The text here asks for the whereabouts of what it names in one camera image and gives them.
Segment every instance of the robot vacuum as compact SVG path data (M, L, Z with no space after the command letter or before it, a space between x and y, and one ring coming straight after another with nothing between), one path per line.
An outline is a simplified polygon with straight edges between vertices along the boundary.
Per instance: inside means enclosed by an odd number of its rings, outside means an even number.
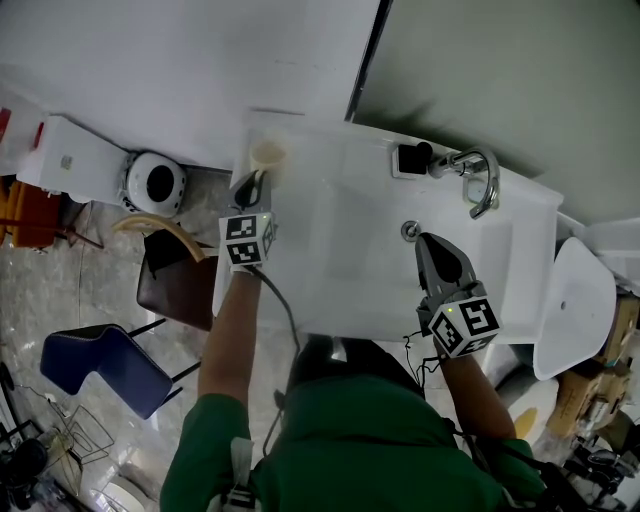
M187 175L172 160L142 153L125 175L122 205L132 213L143 211L173 217L182 204Z

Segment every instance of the chair leg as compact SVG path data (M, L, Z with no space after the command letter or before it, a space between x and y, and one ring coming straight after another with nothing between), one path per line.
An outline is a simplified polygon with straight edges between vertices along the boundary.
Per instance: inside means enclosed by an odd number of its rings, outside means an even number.
M138 334L142 334L143 332L147 332L150 331L151 329L153 329L154 327L158 327L159 325L162 325L163 323L165 323L167 321L166 318L161 318L160 320L156 320L153 323L150 323L149 325L145 325L144 327L140 327L138 329L135 329L133 331L131 331L129 333L129 336L131 338L135 338Z
M196 364L189 366L189 368L187 368L186 370L184 370L183 372L180 372L178 375L176 375L173 379L171 379L173 381L173 383L175 384L176 382L178 382L181 379L184 379L187 375L195 372L198 368L200 368L200 365L202 364L201 361L198 361Z
M175 396L180 393L180 391L182 391L182 388L178 388L174 391L172 391L171 393L169 393L169 396L167 396L167 398L164 399L164 402L162 402L162 404L160 404L160 407L162 407L164 404L166 404L169 400L175 398Z

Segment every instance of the person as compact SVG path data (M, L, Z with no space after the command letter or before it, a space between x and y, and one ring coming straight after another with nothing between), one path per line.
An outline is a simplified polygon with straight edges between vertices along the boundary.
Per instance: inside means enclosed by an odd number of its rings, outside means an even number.
M532 456L473 357L441 367L460 427L477 436L488 471L458 449L447 422L393 356L371 341L343 340L346 362L334 360L325 337L312 337L298 357L281 434L249 474L240 440L250 439L260 288L249 273L233 276L204 350L199 398L162 489L163 512L478 512L542 493L538 473L500 450Z

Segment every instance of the white wall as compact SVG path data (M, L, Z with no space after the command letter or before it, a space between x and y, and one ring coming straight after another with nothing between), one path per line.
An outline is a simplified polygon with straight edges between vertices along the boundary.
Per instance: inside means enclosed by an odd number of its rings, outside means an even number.
M112 140L230 169L245 109L344 119L378 0L4 0L0 80Z
M395 0L357 122L460 147L592 222L640 215L635 0Z

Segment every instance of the green shirt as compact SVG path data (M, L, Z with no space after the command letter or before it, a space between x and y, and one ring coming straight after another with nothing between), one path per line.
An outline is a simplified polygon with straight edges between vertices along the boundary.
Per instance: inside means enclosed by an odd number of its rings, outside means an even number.
M249 439L246 408L201 397L184 422L161 510L206 511L233 487L230 443ZM504 441L531 456L525 441ZM251 473L249 489L270 511L499 510L502 487L517 500L544 489L537 472L501 451L483 452L492 475L455 443L418 395L372 376L324 379L287 397L280 437Z

